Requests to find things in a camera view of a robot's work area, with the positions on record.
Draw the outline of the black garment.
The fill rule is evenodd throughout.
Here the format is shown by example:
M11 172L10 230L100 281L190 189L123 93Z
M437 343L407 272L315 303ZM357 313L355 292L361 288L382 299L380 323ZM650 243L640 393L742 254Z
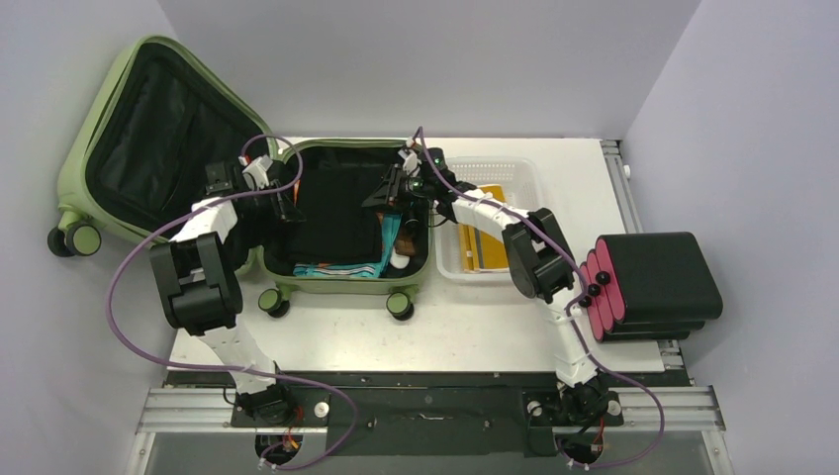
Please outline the black garment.
M305 216L302 223L288 229L284 252L302 231L319 225L353 225L375 214L361 206L381 182L379 168L310 168L303 173L296 195L296 206Z

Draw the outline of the white perforated plastic basket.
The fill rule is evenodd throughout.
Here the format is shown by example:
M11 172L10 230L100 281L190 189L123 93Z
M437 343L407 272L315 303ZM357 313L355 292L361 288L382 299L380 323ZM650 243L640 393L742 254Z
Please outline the white perforated plastic basket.
M541 187L537 183L535 164L523 157L510 156L456 156L446 160L456 179L483 189L496 186L496 191L478 194L478 204L470 201L457 205L458 218L465 217L467 225L497 241L502 239L504 226L517 218L511 213L525 216L543 207ZM464 267L461 236L463 231L455 224L446 224L434 230L435 262L439 273L446 279L460 284L498 284L511 281L507 269L468 270Z

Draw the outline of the yellow hello towel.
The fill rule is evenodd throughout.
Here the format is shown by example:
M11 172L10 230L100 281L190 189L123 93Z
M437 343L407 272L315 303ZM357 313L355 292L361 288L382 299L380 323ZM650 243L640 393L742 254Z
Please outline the yellow hello towel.
M467 273L500 273L509 270L504 244L472 226L458 225L459 255Z

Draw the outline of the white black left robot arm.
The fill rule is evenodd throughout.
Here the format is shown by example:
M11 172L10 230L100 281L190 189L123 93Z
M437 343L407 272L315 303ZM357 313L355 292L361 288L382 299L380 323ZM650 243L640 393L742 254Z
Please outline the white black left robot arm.
M250 251L241 232L251 220L280 218L283 193L301 171L300 165L287 171L268 155L206 164L194 180L187 217L149 251L167 322L212 350L233 377L242 409L273 426L292 419L296 401L277 363L239 319L236 272Z

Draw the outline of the green hard-shell suitcase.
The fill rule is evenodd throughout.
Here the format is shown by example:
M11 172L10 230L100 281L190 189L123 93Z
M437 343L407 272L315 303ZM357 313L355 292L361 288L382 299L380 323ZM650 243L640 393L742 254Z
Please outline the green hard-shell suitcase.
M89 256L102 232L139 242L185 215L195 178L214 161L236 163L243 148L289 167L384 167L374 155L394 140L312 139L282 150L265 142L267 125L185 46L160 36L125 48L113 62L71 151L60 169L59 223L47 235L58 257ZM391 316L405 321L428 269L433 231L430 206L402 214L418 231L418 253L403 270L390 265L375 279L296 277L284 252L291 226L249 221L241 236L250 246L237 273L260 268L274 282L276 308L289 310L294 292L383 295Z

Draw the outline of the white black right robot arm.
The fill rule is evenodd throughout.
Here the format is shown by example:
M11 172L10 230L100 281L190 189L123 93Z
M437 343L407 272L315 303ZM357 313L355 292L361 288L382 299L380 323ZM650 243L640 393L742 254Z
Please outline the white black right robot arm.
M389 143L374 155L384 171L363 207L395 214L424 203L454 224L499 240L512 284L527 299L551 305L557 293L588 284L550 210L526 210L503 202L458 179L442 154L414 142Z

